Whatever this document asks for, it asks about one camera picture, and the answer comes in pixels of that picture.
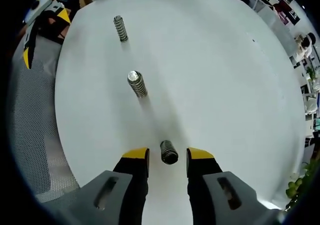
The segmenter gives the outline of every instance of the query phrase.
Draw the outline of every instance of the gray mesh surface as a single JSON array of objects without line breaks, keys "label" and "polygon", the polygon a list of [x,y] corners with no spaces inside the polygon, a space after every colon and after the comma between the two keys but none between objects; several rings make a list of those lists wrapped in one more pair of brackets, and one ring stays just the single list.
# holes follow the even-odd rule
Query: gray mesh surface
[{"label": "gray mesh surface", "polygon": [[16,163],[39,202],[68,206],[79,185],[60,142],[55,114],[55,79],[61,45],[38,36],[32,68],[23,60],[22,38],[11,68],[7,127]]}]

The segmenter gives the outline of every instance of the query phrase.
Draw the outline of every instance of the desk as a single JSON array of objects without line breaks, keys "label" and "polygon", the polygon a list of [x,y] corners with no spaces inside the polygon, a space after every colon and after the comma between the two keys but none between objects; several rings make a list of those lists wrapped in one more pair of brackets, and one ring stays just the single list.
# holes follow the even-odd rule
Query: desk
[{"label": "desk", "polygon": [[[120,43],[121,15],[129,40]],[[142,73],[139,102],[128,72]],[[142,224],[192,224],[186,148],[215,155],[271,201],[299,170],[304,104],[276,36],[238,0],[97,0],[76,14],[56,72],[64,154],[82,187],[130,149],[150,148]],[[161,162],[160,142],[179,153]]]}]

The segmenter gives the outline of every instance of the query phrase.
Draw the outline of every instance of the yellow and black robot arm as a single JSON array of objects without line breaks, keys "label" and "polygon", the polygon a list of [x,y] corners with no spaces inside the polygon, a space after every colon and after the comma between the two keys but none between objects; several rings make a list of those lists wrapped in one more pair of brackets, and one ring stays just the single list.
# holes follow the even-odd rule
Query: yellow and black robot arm
[{"label": "yellow and black robot arm", "polygon": [[[280,211],[261,205],[256,192],[231,172],[222,172],[212,154],[189,147],[186,155],[193,224],[278,224]],[[59,218],[66,224],[141,225],[148,177],[149,149],[130,150],[113,171],[104,171],[82,187]]]},{"label": "yellow and black robot arm", "polygon": [[30,10],[26,16],[28,27],[24,40],[23,60],[27,69],[32,68],[37,35],[62,43],[63,39],[58,38],[59,34],[71,23],[68,12],[62,3],[56,0],[48,0],[42,3],[37,0],[36,2],[39,4],[38,7]]}]

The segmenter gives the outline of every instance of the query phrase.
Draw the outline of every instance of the coil spring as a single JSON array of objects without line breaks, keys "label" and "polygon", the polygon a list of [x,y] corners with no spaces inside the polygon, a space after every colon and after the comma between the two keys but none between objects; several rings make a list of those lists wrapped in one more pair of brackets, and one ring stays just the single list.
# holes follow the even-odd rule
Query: coil spring
[{"label": "coil spring", "polygon": [[143,98],[148,95],[144,79],[140,72],[129,72],[128,82],[138,98]]},{"label": "coil spring", "polygon": [[127,31],[125,28],[124,20],[121,16],[116,16],[113,19],[113,23],[115,25],[116,31],[118,32],[120,42],[124,43],[128,40]]},{"label": "coil spring", "polygon": [[178,161],[178,153],[168,140],[161,142],[161,160],[165,164],[172,165]]}]

